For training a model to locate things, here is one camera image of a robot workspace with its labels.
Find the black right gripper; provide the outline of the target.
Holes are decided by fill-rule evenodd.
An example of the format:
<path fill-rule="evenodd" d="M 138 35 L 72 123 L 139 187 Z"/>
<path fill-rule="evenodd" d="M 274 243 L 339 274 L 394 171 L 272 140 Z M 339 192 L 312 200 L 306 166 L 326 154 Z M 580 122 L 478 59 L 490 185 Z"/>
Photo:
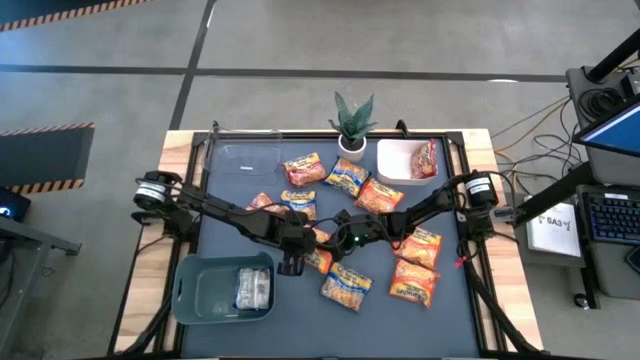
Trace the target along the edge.
<path fill-rule="evenodd" d="M 333 256 L 344 256 L 345 250 L 388 239 L 385 224 L 373 215 L 352 217 L 347 210 L 341 210 L 333 217 L 333 222 L 339 227 L 339 240 L 331 238 L 316 244 L 318 249 L 328 251 Z"/>

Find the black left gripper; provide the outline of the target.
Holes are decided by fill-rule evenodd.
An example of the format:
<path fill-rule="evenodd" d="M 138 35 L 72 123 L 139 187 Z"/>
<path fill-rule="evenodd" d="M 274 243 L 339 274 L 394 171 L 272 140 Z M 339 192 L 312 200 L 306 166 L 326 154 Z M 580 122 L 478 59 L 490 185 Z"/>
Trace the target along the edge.
<path fill-rule="evenodd" d="M 277 267 L 277 273 L 284 276 L 288 276 L 289 272 L 291 275 L 302 275 L 303 255 L 312 253 L 318 246 L 316 233 L 312 229 L 293 222 L 277 224 L 273 242 L 284 251 Z"/>

